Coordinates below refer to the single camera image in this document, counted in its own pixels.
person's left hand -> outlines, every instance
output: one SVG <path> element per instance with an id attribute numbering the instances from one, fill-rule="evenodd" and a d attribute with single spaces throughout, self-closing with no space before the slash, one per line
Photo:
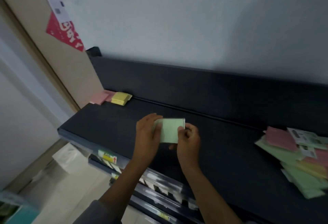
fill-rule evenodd
<path id="1" fill-rule="evenodd" d="M 154 121 L 162 118 L 163 116 L 156 113 L 149 114 L 139 120 L 136 125 L 133 159 L 147 167 L 157 153 L 162 130 L 162 124 L 157 124 L 153 131 Z"/>

forearm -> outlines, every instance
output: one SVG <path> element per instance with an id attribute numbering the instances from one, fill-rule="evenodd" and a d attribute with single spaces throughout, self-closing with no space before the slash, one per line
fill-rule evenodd
<path id="1" fill-rule="evenodd" d="M 147 165 L 145 163 L 140 163 L 133 159 L 130 160 L 116 182 L 99 199 L 100 202 L 116 214 L 118 220 L 122 218 L 135 186 L 146 168 Z"/>
<path id="2" fill-rule="evenodd" d="M 199 167 L 183 169 L 206 224 L 240 224 L 242 221 L 215 190 Z"/>

person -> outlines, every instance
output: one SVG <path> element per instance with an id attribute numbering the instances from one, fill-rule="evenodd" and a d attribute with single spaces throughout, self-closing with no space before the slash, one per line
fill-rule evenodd
<path id="1" fill-rule="evenodd" d="M 163 118 L 161 115 L 149 114 L 137 122 L 132 159 L 116 182 L 99 200 L 93 201 L 74 224 L 120 223 L 134 188 L 157 153 L 162 126 L 158 124 L 153 130 L 153 125 L 155 120 L 161 118 Z M 197 127 L 189 123 L 186 123 L 185 127 L 186 129 L 178 128 L 177 156 L 182 172 L 195 195 L 204 222 L 206 224 L 242 223 L 199 167 L 201 141 Z"/>

white plastic bag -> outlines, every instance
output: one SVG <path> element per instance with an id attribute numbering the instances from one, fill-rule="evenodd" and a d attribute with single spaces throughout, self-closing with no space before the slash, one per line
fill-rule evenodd
<path id="1" fill-rule="evenodd" d="M 53 159 L 68 173 L 77 173 L 85 168 L 86 158 L 82 153 L 68 143 L 53 156 Z"/>

hand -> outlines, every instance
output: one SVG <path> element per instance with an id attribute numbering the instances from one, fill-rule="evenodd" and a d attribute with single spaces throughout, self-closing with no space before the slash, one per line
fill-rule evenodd
<path id="1" fill-rule="evenodd" d="M 186 128 L 178 127 L 177 155 L 182 170 L 199 168 L 198 157 L 200 137 L 198 128 L 186 123 Z"/>
<path id="2" fill-rule="evenodd" d="M 157 124 L 153 130 L 154 121 L 162 119 L 163 116 L 157 114 L 149 114 L 139 120 L 136 125 L 136 137 L 133 152 L 133 160 L 142 163 L 148 167 L 154 159 L 162 130 L 162 124 Z"/>

